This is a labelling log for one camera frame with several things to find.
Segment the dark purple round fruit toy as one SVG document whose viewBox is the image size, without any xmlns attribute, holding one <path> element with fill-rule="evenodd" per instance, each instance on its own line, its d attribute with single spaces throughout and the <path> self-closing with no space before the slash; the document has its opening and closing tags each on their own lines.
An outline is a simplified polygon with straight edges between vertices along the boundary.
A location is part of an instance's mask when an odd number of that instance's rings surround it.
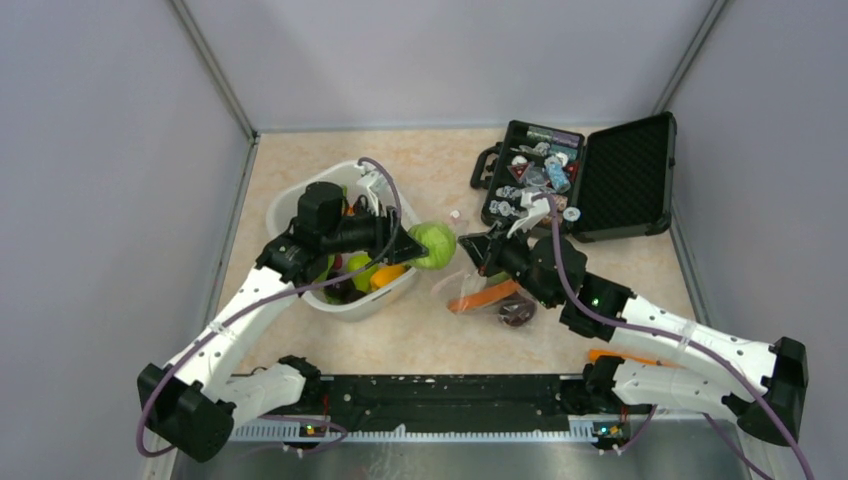
<svg viewBox="0 0 848 480">
<path fill-rule="evenodd" d="M 498 307 L 497 318 L 504 325 L 519 328 L 531 321 L 536 315 L 536 303 L 517 296 L 505 299 Z"/>
</svg>

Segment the clear zip top bag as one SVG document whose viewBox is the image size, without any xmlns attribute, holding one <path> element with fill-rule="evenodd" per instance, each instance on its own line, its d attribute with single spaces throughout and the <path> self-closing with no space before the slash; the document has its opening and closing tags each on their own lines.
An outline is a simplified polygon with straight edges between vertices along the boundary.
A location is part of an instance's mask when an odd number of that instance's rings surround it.
<svg viewBox="0 0 848 480">
<path fill-rule="evenodd" d="M 469 223 L 458 210 L 450 213 L 447 226 L 456 241 L 469 232 Z M 508 275 L 481 275 L 458 241 L 447 266 L 435 272 L 430 294 L 453 315 L 498 321 L 512 329 L 526 326 L 538 313 L 537 303 Z"/>
</svg>

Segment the white plastic basket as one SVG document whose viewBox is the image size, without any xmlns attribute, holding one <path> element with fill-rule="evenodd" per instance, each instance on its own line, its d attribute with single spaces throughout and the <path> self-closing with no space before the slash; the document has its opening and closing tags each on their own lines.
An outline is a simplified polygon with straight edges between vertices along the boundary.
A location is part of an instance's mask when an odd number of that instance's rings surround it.
<svg viewBox="0 0 848 480">
<path fill-rule="evenodd" d="M 358 184 L 362 175 L 363 170 L 358 165 L 357 160 L 347 160 L 282 190 L 271 201 L 265 213 L 265 227 L 268 237 L 270 239 L 277 237 L 289 225 L 290 220 L 297 213 L 297 201 L 309 184 L 326 181 L 345 187 L 347 198 L 350 203 L 353 203 L 360 195 L 366 194 L 366 189 Z M 347 304 L 331 303 L 322 290 L 308 291 L 300 299 L 314 310 L 328 314 L 331 318 L 339 321 L 357 322 L 370 317 L 401 298 L 416 284 L 420 277 L 421 271 L 410 267 L 403 275 L 393 279 L 386 286 Z"/>
</svg>

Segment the orange carrot toy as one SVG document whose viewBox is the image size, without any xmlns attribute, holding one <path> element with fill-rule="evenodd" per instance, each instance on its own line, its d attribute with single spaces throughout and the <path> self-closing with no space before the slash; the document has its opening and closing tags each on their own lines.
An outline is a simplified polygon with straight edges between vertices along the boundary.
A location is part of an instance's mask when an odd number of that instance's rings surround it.
<svg viewBox="0 0 848 480">
<path fill-rule="evenodd" d="M 504 281 L 479 292 L 452 299 L 447 302 L 446 308 L 452 313 L 476 310 L 513 295 L 519 288 L 520 285 L 513 280 Z"/>
</svg>

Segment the green cabbage toy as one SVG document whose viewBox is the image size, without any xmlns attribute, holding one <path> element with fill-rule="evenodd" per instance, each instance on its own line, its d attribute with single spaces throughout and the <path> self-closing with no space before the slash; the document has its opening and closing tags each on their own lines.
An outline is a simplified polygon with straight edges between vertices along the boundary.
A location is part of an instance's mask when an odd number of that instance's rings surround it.
<svg viewBox="0 0 848 480">
<path fill-rule="evenodd" d="M 412 226 L 409 235 L 427 249 L 423 257 L 413 259 L 409 265 L 421 270 L 442 270 L 449 265 L 456 252 L 456 236 L 444 222 L 428 221 Z"/>
</svg>

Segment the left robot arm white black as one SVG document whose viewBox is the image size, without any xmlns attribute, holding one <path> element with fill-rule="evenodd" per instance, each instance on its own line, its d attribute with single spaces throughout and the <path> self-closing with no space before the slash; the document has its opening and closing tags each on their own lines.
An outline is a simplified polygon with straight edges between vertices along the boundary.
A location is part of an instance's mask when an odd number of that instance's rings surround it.
<svg viewBox="0 0 848 480">
<path fill-rule="evenodd" d="M 319 278 L 336 254 L 368 251 L 376 262 L 406 263 L 426 249 L 403 226 L 407 202 L 393 180 L 383 205 L 365 187 L 365 213 L 348 216 L 343 188 L 309 183 L 289 224 L 261 250 L 240 289 L 219 314 L 165 366 L 147 365 L 137 378 L 142 412 L 136 448 L 146 458 L 178 450 L 198 462 L 215 457 L 232 432 L 272 410 L 308 413 L 319 404 L 318 370 L 297 357 L 281 359 L 240 380 L 235 368 L 271 324 L 305 293 L 326 287 Z"/>
</svg>

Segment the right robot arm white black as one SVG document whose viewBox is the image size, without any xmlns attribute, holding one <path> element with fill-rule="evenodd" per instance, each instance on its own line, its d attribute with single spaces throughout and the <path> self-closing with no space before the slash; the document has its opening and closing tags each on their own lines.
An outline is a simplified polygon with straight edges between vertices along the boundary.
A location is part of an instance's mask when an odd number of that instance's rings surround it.
<svg viewBox="0 0 848 480">
<path fill-rule="evenodd" d="M 661 308 L 632 289 L 591 274 L 586 256 L 562 236 L 530 245 L 505 227 L 460 237 L 478 271 L 505 273 L 571 332 L 610 345 L 585 375 L 600 412 L 654 404 L 733 420 L 778 446 L 799 441 L 809 382 L 798 340 L 768 343 L 715 330 Z"/>
</svg>

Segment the orange object behind right arm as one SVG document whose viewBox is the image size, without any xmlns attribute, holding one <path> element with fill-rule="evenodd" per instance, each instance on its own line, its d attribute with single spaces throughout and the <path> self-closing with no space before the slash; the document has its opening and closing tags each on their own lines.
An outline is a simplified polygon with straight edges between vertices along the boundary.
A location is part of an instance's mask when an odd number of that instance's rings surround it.
<svg viewBox="0 0 848 480">
<path fill-rule="evenodd" d="M 625 354 L 625 353 L 614 352 L 614 351 L 609 351 L 609 350 L 590 349 L 588 354 L 587 354 L 587 359 L 590 363 L 596 363 L 601 357 L 616 357 L 616 358 L 622 358 L 624 360 L 639 362 L 641 364 L 677 368 L 676 364 L 664 362 L 664 361 L 659 360 L 659 359 L 644 358 L 644 357 L 640 357 L 640 356 L 636 356 L 636 355 L 632 355 L 632 354 Z"/>
</svg>

